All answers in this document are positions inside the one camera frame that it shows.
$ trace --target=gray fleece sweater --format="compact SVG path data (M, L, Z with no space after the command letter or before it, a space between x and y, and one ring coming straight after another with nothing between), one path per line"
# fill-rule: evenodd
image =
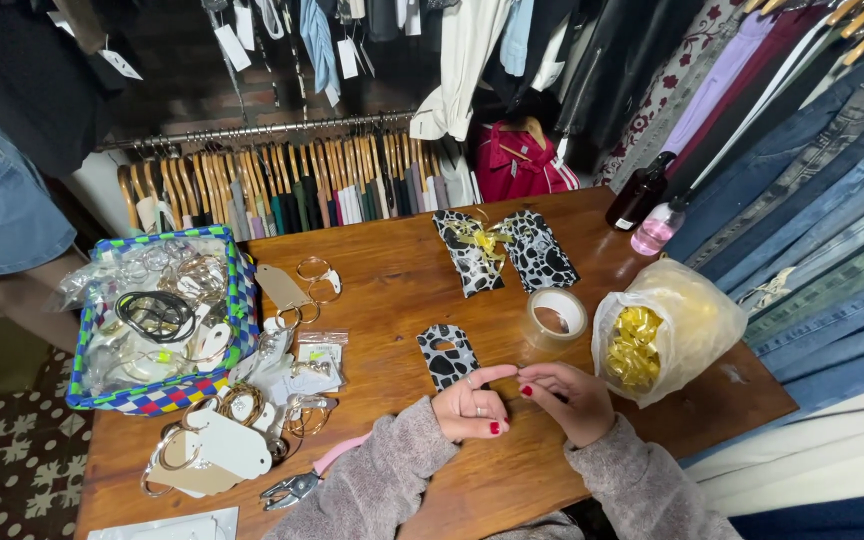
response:
M428 397L375 422L365 444L343 454L328 478L263 540L392 540L419 511L428 479L459 452L442 434ZM615 427L585 448L565 443L565 458L626 540L741 540L706 510L702 492L662 447L645 444L617 415ZM488 540L583 540L554 512Z

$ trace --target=plastic gift bag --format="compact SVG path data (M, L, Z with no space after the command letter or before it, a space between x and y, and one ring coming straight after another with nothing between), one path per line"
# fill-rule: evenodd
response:
M711 281L671 258L658 260L595 310L595 375L645 408L698 377L742 338L747 323Z

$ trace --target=packing tape roll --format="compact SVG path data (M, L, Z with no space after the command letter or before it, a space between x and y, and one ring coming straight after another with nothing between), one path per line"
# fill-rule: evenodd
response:
M536 316L536 308L546 308L558 313L566 332L553 331L545 327ZM525 305L522 317L522 334L535 349L546 353L561 353L582 337L589 325L586 307L574 294L555 287L536 289Z

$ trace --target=gold bow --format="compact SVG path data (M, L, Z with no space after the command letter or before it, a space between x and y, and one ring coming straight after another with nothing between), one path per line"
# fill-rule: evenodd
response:
M482 257L486 260L488 274L496 276L502 273L505 266L505 255L496 253L499 242L511 242L512 236L497 229L501 223L486 229L485 225L477 219L466 219L465 221L449 221L445 227L455 233L456 240L463 244L478 246L482 248Z
M659 377L656 334L663 318L648 307L626 307L615 319L606 369L626 390L647 391Z

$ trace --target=woman's left hand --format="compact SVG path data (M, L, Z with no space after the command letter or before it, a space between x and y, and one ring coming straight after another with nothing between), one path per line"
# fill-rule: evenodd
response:
M494 439L509 431L509 413L498 394L479 390L490 381L519 373L512 364L479 368L453 382L432 398L432 411L445 438L452 442L462 439Z

